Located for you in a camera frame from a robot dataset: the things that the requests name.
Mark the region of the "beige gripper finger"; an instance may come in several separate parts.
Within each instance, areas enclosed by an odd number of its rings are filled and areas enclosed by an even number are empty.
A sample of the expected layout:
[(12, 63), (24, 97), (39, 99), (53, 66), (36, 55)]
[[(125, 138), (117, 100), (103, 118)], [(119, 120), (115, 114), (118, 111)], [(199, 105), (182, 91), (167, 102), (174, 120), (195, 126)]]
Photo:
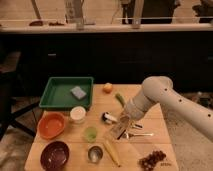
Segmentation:
[(120, 119), (113, 127), (115, 133), (122, 133), (125, 130), (125, 121)]
[(130, 129), (131, 129), (131, 125), (128, 126), (125, 131), (124, 131), (124, 134), (123, 134), (123, 138), (130, 138), (131, 137), (131, 132), (130, 132)]

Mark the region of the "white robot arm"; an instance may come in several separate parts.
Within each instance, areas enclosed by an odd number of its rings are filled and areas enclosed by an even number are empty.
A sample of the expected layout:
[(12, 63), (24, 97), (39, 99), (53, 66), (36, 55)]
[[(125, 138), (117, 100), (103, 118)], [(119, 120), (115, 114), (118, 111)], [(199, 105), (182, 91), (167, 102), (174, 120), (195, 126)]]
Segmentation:
[(156, 103), (178, 112), (195, 129), (213, 142), (213, 110), (190, 101), (173, 89), (173, 82), (166, 76), (147, 77), (140, 91), (124, 105), (121, 116), (111, 129), (112, 136), (119, 139), (132, 121), (142, 119)]

